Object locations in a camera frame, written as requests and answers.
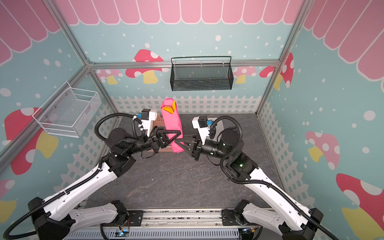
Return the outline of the magenta paper napkin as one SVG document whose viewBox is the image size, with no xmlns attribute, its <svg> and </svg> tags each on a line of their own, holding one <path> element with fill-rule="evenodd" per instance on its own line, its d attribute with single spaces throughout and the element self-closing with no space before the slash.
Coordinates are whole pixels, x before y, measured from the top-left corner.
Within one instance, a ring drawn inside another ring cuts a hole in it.
<svg viewBox="0 0 384 240">
<path fill-rule="evenodd" d="M 161 114 L 164 119 L 165 127 L 167 130 L 180 130 L 182 135 L 178 138 L 183 138 L 183 129 L 182 129 L 182 123 L 179 116 L 178 106 L 176 103 L 176 111 L 173 114 L 169 114 L 165 111 L 162 111 L 163 106 L 172 106 L 174 99 L 165 99 L 161 105 Z"/>
</svg>

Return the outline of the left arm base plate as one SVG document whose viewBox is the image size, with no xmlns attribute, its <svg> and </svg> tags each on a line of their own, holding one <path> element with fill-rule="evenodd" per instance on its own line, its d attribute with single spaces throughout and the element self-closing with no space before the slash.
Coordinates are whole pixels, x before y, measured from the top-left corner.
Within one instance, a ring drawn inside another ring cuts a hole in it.
<svg viewBox="0 0 384 240">
<path fill-rule="evenodd" d="M 140 227 L 144 218 L 144 211 L 141 210 L 127 210 L 127 217 L 125 217 L 124 227 Z"/>
</svg>

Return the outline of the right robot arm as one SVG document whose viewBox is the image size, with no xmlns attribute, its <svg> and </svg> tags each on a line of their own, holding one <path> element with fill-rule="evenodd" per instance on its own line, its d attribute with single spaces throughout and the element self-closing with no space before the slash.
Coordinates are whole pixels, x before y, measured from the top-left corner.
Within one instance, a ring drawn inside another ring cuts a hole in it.
<svg viewBox="0 0 384 240">
<path fill-rule="evenodd" d="M 229 181 L 251 189 L 272 208 L 266 211 L 241 201 L 236 208 L 240 221 L 270 229 L 284 240 L 312 240 L 317 231 L 337 239 L 321 225 L 324 215 L 320 210 L 309 209 L 290 197 L 243 153 L 243 129 L 235 118 L 220 116 L 209 124 L 206 117 L 196 117 L 193 126 L 199 131 L 197 136 L 176 139 L 175 143 L 196 160 L 200 155 L 219 159 Z"/>
</svg>

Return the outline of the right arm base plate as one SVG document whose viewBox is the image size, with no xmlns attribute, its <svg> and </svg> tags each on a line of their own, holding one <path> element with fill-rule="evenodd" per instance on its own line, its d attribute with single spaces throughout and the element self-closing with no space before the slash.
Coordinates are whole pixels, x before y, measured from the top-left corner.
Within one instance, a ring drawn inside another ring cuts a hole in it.
<svg viewBox="0 0 384 240">
<path fill-rule="evenodd" d="M 248 221 L 235 210 L 223 209 L 221 212 L 223 226 L 246 226 Z"/>
</svg>

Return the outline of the yellow plastic spoon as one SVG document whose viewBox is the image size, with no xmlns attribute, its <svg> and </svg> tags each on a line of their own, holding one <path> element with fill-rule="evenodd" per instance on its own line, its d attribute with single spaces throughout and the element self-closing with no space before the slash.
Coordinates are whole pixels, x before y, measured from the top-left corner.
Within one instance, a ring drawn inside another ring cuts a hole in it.
<svg viewBox="0 0 384 240">
<path fill-rule="evenodd" d="M 162 111 L 173 114 L 175 112 L 175 108 L 173 106 L 163 106 Z"/>
</svg>

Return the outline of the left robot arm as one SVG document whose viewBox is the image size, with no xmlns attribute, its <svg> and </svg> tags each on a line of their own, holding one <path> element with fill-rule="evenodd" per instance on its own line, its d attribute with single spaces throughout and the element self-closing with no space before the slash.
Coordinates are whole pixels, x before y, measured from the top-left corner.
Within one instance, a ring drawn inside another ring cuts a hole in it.
<svg viewBox="0 0 384 240">
<path fill-rule="evenodd" d="M 99 129 L 107 120 L 115 117 L 131 118 L 142 134 L 127 133 L 122 128 L 113 129 L 108 137 Z M 34 198 L 28 203 L 29 212 L 12 223 L 4 232 L 5 240 L 17 240 L 36 235 L 40 240 L 62 240 L 68 234 L 94 225 L 113 223 L 125 225 L 129 213 L 120 201 L 113 201 L 101 207 L 76 210 L 76 206 L 101 187 L 125 174 L 136 162 L 133 154 L 153 150 L 154 154 L 174 142 L 182 132 L 154 127 L 151 121 L 127 113 L 114 113 L 100 119 L 95 125 L 95 134 L 110 149 L 97 165 L 86 175 L 73 182 L 61 192 L 45 199 Z"/>
</svg>

